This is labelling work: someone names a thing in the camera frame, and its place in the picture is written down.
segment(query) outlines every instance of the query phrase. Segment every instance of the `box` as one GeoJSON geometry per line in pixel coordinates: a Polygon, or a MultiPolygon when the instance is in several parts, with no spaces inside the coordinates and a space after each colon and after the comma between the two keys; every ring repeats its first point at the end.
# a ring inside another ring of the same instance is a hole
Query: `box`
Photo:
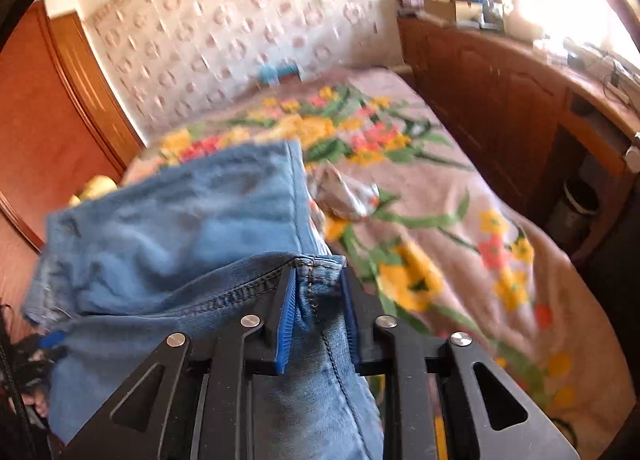
{"type": "Polygon", "coordinates": [[[458,0],[424,0],[424,11],[453,24],[473,21],[482,13],[482,4],[458,0]]]}

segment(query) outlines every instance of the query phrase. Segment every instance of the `metal screw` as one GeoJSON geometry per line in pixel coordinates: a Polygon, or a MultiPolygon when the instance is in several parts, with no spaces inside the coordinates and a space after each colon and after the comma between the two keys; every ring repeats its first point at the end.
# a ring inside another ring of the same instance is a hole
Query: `metal screw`
{"type": "Polygon", "coordinates": [[[257,315],[246,315],[240,319],[240,324],[245,328],[255,328],[260,324],[260,318],[257,315]]]}
{"type": "Polygon", "coordinates": [[[456,332],[451,336],[451,342],[456,346],[468,346],[472,341],[471,335],[465,332],[456,332]]]}
{"type": "Polygon", "coordinates": [[[376,318],[376,326],[380,328],[395,328],[398,326],[398,319],[392,315],[381,315],[376,318]]]}
{"type": "Polygon", "coordinates": [[[186,340],[187,338],[184,336],[184,334],[176,333],[169,335],[169,337],[167,337],[166,339],[166,343],[172,348],[177,348],[178,346],[182,346],[186,340]]]}

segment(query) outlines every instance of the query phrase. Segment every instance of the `crumpled paper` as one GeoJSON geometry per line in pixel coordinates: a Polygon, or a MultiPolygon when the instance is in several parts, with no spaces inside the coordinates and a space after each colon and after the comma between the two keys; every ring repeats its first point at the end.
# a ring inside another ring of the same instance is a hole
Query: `crumpled paper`
{"type": "Polygon", "coordinates": [[[326,215],[349,221],[366,220],[380,204],[376,184],[366,185],[325,163],[306,176],[309,194],[326,215]]]}

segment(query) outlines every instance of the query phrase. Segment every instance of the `blue denim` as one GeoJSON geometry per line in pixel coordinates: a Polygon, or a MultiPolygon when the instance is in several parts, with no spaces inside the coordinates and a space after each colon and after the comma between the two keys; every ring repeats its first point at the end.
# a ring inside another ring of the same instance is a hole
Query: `blue denim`
{"type": "Polygon", "coordinates": [[[338,284],[322,252],[300,146],[243,146],[54,215],[23,312],[62,329],[49,422],[64,441],[172,332],[203,339],[251,313],[294,266],[285,374],[261,383],[257,458],[382,458],[378,410],[350,361],[338,284]]]}

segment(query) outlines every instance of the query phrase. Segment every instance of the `bed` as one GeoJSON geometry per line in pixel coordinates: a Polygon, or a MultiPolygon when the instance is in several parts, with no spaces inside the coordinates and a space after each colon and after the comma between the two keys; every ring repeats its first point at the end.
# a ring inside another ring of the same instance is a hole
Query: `bed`
{"type": "Polygon", "coordinates": [[[338,70],[202,117],[152,144],[123,185],[231,145],[293,137],[309,173],[328,161],[378,186],[370,217],[325,212],[310,223],[385,310],[420,332],[468,332],[581,458],[597,458],[635,403],[607,316],[567,256],[497,198],[392,72],[338,70]]]}

